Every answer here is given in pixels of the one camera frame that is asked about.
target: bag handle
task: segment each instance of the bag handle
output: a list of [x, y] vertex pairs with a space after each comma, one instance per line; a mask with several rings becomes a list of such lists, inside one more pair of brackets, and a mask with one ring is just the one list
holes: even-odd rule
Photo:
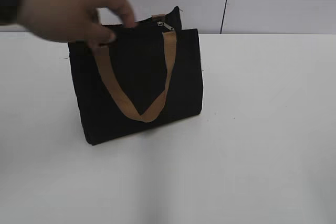
[[177, 39], [175, 31], [162, 33], [162, 36], [164, 41], [164, 59], [167, 67], [165, 89], [142, 115], [138, 113], [134, 104], [121, 89], [115, 77], [110, 60], [109, 47], [100, 47], [93, 52], [102, 82], [121, 112], [130, 119], [145, 123], [152, 122], [158, 118], [166, 104], [170, 79], [175, 65]]

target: bag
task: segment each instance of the bag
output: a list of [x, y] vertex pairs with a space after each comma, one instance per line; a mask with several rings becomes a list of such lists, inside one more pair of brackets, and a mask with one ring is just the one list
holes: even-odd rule
[[182, 30], [178, 7], [139, 22], [107, 25], [117, 40], [97, 52], [69, 43], [71, 73], [88, 143], [96, 145], [200, 114], [197, 29]]

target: hand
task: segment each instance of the hand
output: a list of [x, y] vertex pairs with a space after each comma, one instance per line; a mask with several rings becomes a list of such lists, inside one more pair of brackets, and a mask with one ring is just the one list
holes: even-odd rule
[[104, 7], [118, 15], [125, 27], [135, 26], [127, 0], [23, 0], [17, 22], [47, 40], [109, 43], [115, 34], [97, 20], [97, 8]]

